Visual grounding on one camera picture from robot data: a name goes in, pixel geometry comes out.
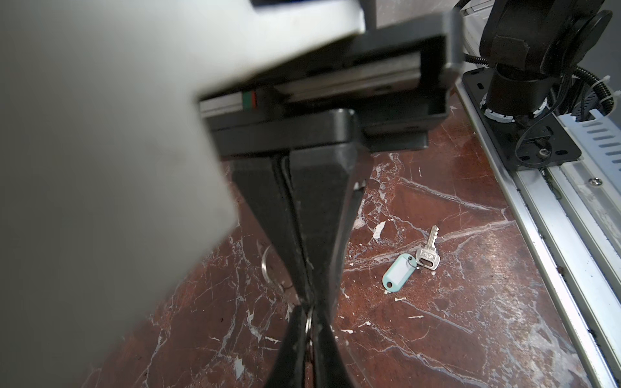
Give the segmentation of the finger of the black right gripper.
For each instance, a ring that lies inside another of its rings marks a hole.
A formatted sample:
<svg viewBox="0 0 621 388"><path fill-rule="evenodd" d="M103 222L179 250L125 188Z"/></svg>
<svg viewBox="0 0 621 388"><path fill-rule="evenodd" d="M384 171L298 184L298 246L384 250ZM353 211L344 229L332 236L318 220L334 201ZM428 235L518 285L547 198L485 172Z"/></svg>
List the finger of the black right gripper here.
<svg viewBox="0 0 621 388"><path fill-rule="evenodd" d="M281 156L237 159L232 179L283 261L300 302L307 303L311 292L285 161Z"/></svg>

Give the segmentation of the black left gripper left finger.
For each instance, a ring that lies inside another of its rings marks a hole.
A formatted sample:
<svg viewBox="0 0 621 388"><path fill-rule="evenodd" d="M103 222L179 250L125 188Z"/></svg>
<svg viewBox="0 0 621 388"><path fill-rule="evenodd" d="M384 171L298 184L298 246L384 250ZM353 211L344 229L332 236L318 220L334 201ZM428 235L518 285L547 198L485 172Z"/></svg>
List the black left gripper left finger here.
<svg viewBox="0 0 621 388"><path fill-rule="evenodd" d="M297 306L291 313L285 338L278 357L268 376L265 388L305 386L305 368L308 343L308 313L304 306Z"/></svg>

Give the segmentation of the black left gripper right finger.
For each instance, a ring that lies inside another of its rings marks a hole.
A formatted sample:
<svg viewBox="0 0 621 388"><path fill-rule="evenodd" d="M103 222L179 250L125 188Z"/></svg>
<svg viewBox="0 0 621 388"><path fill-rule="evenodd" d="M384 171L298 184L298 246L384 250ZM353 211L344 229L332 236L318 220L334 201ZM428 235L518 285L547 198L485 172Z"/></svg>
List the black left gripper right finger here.
<svg viewBox="0 0 621 388"><path fill-rule="evenodd" d="M310 327L314 387L353 388L355 385L341 358L327 315L315 309Z"/></svg>

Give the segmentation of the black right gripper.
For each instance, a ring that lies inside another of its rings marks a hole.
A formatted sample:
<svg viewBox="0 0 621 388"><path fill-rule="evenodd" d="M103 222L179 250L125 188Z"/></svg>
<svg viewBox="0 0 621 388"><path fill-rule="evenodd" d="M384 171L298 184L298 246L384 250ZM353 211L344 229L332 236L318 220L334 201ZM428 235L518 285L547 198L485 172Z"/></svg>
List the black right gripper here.
<svg viewBox="0 0 621 388"><path fill-rule="evenodd" d="M427 147L449 116L462 48L461 14L429 14L338 40L208 100L205 124L223 158L296 150L289 177L302 252L313 304L328 318L371 173L367 148Z"/></svg>

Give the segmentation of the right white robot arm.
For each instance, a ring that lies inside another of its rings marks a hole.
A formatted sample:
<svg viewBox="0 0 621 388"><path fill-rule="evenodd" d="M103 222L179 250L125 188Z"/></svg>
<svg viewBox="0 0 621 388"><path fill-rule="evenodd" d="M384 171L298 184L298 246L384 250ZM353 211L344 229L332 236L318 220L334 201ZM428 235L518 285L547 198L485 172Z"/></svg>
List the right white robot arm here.
<svg viewBox="0 0 621 388"><path fill-rule="evenodd" d="M497 1L476 61L492 74L484 115L513 160L551 163L533 134L611 20L599 1ZM283 260L301 311L333 311L344 251L380 152L423 150L448 115L468 56L459 8L319 48L237 84L252 105L207 120L232 179Z"/></svg>

